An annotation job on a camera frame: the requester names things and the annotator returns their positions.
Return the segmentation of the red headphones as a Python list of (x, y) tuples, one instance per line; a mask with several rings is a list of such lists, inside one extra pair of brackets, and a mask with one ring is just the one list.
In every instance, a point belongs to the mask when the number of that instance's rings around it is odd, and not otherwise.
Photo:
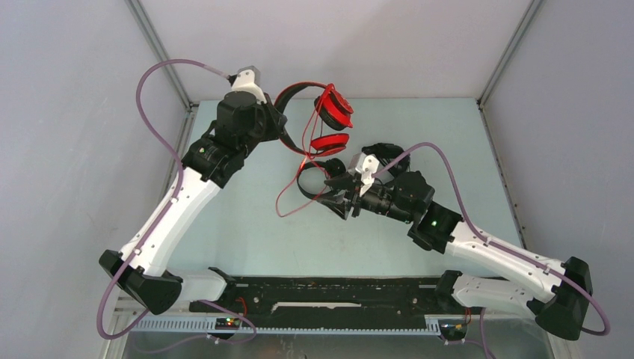
[(314, 112), (321, 121), (321, 127), (326, 125), (336, 131), (336, 133), (330, 135), (320, 134), (317, 138), (311, 138), (309, 146), (312, 150), (304, 150), (294, 143), (284, 126), (282, 126), (279, 134), (280, 141), (291, 151), (312, 158), (330, 156), (343, 151), (349, 141), (349, 135), (343, 133), (343, 131), (354, 126), (351, 120), (354, 110), (348, 100), (336, 90), (334, 84), (326, 85), (320, 82), (294, 83), (278, 94), (274, 101), (274, 107), (278, 112), (284, 114), (286, 106), (292, 97), (307, 88), (322, 89), (321, 94), (313, 101)]

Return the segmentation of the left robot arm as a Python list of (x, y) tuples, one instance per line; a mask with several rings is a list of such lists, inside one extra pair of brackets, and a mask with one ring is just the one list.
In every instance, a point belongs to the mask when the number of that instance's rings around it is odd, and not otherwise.
[(230, 277), (218, 269), (175, 271), (168, 262), (194, 219), (240, 171), (255, 147), (278, 139), (285, 120), (260, 90), (232, 90), (219, 103), (216, 121), (195, 141), (178, 174), (138, 234), (120, 250), (106, 250), (99, 264), (147, 312), (160, 315), (175, 303), (207, 300), (216, 310), (235, 305)]

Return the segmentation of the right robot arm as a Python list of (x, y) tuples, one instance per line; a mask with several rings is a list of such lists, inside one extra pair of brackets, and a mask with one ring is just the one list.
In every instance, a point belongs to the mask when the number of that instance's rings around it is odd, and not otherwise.
[(328, 172), (328, 189), (318, 199), (341, 218), (366, 210), (410, 225), (408, 237), (424, 251), (469, 260), (500, 276), (485, 280), (447, 271), (434, 293), (437, 307), (453, 313), (459, 307), (494, 307), (533, 318), (549, 334), (578, 340), (588, 333), (584, 322), (593, 288), (586, 261), (557, 260), (503, 241), (433, 200), (434, 188), (418, 171), (405, 171), (387, 183), (366, 168)]

